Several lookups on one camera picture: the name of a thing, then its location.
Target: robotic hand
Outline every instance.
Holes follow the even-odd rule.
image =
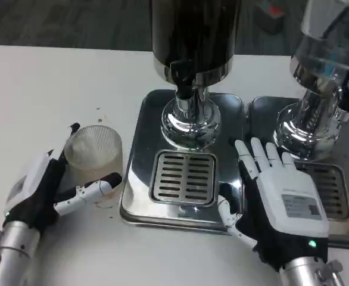
[[[78,123],[71,125],[62,144],[41,154],[12,187],[0,231],[0,286],[24,286],[26,272],[46,228],[60,216],[98,201],[121,183],[121,176],[111,173],[57,193],[67,165],[63,149],[79,127]]]
[[[274,144],[266,144],[267,156],[258,138],[251,147],[255,160],[235,141],[245,187],[243,215],[234,213],[233,189],[220,186],[219,213],[228,233],[280,272],[284,286],[343,285],[341,264],[326,264],[329,223],[312,178],[296,169],[290,154],[281,159]]]

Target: metal robot arm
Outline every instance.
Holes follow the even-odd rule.
[[[24,286],[26,272],[45,229],[60,216],[99,200],[121,183],[121,176],[111,173],[57,194],[67,164],[63,148],[79,127],[78,123],[73,124],[57,149],[39,156],[8,196],[0,231],[0,286]]]

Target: green led light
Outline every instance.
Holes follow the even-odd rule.
[[[316,247],[316,242],[315,242],[314,240],[310,240],[310,241],[308,242],[308,245],[309,245],[310,247],[315,248],[315,247]]]

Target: red object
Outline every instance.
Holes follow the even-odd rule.
[[[280,10],[278,7],[275,7],[275,6],[271,6],[270,7],[270,13],[275,15],[275,16],[279,16],[279,15],[282,15],[283,14],[283,11]]]

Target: white robotic hand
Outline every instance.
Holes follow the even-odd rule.
[[[290,154],[281,160],[274,144],[266,144],[267,155],[258,138],[251,147],[254,158],[244,142],[235,141],[245,188],[243,216],[232,212],[232,188],[220,187],[219,213],[228,233],[276,271],[298,257],[326,262],[329,224],[312,178],[296,169]]]

